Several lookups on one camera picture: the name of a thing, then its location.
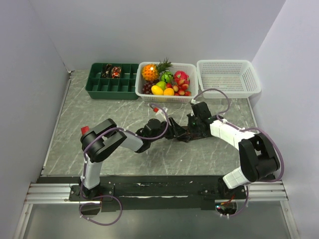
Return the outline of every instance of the green compartment tray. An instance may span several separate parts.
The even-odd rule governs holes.
[[[94,63],[91,67],[85,89],[92,99],[96,100],[136,100],[135,80],[138,64],[111,63],[121,66],[119,79],[101,78],[101,72],[108,63]]]

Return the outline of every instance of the pineapple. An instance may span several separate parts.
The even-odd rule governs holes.
[[[165,59],[163,62],[157,64],[148,64],[142,69],[142,76],[146,81],[154,81],[159,76],[160,73],[166,71],[168,68],[172,67],[171,62]]]

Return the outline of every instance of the robotic arm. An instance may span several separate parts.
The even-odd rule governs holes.
[[[162,137],[167,139],[176,138],[179,141],[188,142],[214,136],[239,150],[240,167],[224,175],[219,180],[218,191],[221,195],[235,190],[240,185],[263,180],[263,178],[280,168],[280,163],[272,144],[262,133],[243,132],[240,128],[227,123],[222,117],[219,117],[222,121],[219,120],[218,116],[211,115],[205,102],[193,104],[192,113],[188,114],[187,117],[187,126],[179,126],[173,118],[169,118],[168,129]],[[158,136],[164,131],[166,124],[166,121],[161,122],[158,119],[151,119],[135,135],[115,129],[105,135],[105,140],[101,138],[93,143],[87,151],[89,161],[87,162],[85,175],[82,174],[80,177],[81,182],[85,179],[83,181],[84,194],[88,198],[97,195],[102,162],[117,147],[121,146],[129,148],[136,153],[142,153],[150,147],[152,142],[162,137],[140,139],[139,136],[147,138]],[[99,135],[111,128],[117,128],[112,119],[105,120],[91,130],[82,128],[82,149],[84,150]]]

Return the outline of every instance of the marble tabletop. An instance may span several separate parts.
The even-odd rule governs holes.
[[[43,175],[79,175],[83,168],[81,127],[94,127],[107,118],[131,131],[143,127],[155,113],[140,98],[136,101],[93,100],[85,91],[88,70],[71,74],[70,87],[55,131]],[[212,114],[227,108],[225,99],[207,102]],[[164,103],[168,115],[187,125],[190,104]],[[254,126],[248,99],[232,99],[224,115],[239,127]],[[119,147],[104,161],[103,175],[223,175],[239,166],[238,151],[221,139],[210,137],[189,143],[165,138],[141,154]]]

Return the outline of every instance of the empty white basket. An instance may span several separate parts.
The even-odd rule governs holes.
[[[191,92],[191,96],[157,96],[157,95],[145,95],[143,94],[143,85],[145,80],[142,77],[142,69],[147,64],[158,64],[159,62],[142,62],[139,65],[136,82],[135,82],[135,93],[142,97],[143,101],[149,102],[172,102],[172,103],[189,103],[191,99],[198,94],[198,78],[196,67],[192,64],[183,63],[172,63],[173,67],[169,69],[173,74],[176,71],[184,71],[189,75],[189,87],[188,91]]]
[[[200,60],[198,82],[202,90],[216,88],[229,98],[248,98],[261,91],[253,65],[246,60]],[[206,99],[224,98],[217,91],[203,93]]]

